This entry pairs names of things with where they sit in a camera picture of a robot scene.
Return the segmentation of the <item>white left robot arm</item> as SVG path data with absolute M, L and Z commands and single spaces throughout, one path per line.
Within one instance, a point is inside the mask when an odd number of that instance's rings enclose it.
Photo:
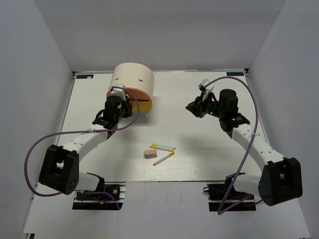
M 104 179 L 92 173 L 79 172 L 80 161 L 100 143 L 108 140 L 118 129 L 122 118 L 132 115 L 128 96 L 109 96 L 105 108 L 92 124 L 92 131 L 82 133 L 72 141 L 46 151 L 39 175 L 39 183 L 65 195 L 74 191 L 88 191 L 95 199 L 105 194 Z

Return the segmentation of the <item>yellow drawer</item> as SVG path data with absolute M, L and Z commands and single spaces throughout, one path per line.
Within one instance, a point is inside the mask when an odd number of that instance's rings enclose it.
M 137 112 L 138 111 L 138 105 L 137 105 L 136 101 L 134 101 L 134 100 L 131 101 L 130 100 L 129 103 L 132 106 L 132 110 Z M 146 101 L 138 101 L 138 103 L 139 103 L 141 112 L 150 112 L 152 110 L 152 106 L 153 106 L 152 101 L 148 101 L 148 102 L 146 102 Z

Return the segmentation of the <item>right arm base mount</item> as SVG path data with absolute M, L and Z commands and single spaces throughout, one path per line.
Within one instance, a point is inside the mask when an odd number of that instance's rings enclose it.
M 214 182 L 207 184 L 203 188 L 203 192 L 208 195 L 208 206 L 210 212 L 217 212 L 219 209 L 219 206 L 222 202 L 222 199 L 224 197 L 224 194 L 226 193 L 226 187 L 224 186 L 223 182 Z M 247 193 L 243 192 L 234 192 L 230 193 L 227 196 L 227 199 L 222 207 L 222 210 L 226 209 L 229 206 L 232 206 L 233 204 L 236 204 L 241 199 L 244 199 L 247 197 Z M 241 204 L 233 207 L 232 209 L 228 210 L 229 212 L 249 212 L 249 211 L 256 211 L 256 205 L 255 205 L 255 198 L 254 196 L 251 196 L 249 199 L 245 200 Z

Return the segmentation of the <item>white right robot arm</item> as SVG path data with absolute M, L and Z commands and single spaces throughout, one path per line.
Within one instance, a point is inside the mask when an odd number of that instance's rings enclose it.
M 261 170 L 260 177 L 245 173 L 227 176 L 224 188 L 228 197 L 235 199 L 246 193 L 261 197 L 266 205 L 273 206 L 302 196 L 301 164 L 296 158 L 287 158 L 275 151 L 254 133 L 250 122 L 238 112 L 234 90 L 222 90 L 218 100 L 212 92 L 204 91 L 186 109 L 197 118 L 217 117 L 222 130 L 249 151 Z

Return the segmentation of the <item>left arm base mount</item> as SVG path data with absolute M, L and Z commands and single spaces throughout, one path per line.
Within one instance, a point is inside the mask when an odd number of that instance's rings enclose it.
M 125 200 L 125 182 L 106 182 L 102 187 L 106 194 L 87 194 L 76 192 L 73 210 L 117 211 L 122 208 Z

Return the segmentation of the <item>orange top drawer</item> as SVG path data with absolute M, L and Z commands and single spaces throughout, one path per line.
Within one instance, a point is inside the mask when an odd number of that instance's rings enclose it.
M 133 95 L 136 97 L 136 99 L 140 102 L 150 102 L 152 101 L 152 98 L 144 91 L 140 90 L 140 89 L 137 89 L 137 88 L 130 88 L 128 87 L 127 88 L 131 93 L 133 93 Z M 106 94 L 106 96 L 110 96 L 111 94 L 111 90 L 109 90 Z M 134 98 L 131 96 L 131 94 L 129 93 L 125 93 L 126 95 L 129 96 L 129 100 L 130 101 L 134 101 Z

